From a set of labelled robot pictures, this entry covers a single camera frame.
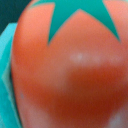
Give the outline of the gripper finger with beige pad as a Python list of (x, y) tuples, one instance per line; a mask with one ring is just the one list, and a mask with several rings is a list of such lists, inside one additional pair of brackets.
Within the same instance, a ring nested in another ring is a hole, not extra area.
[(22, 128), (11, 78), (11, 48), (17, 24), (10, 23), (0, 35), (0, 128)]

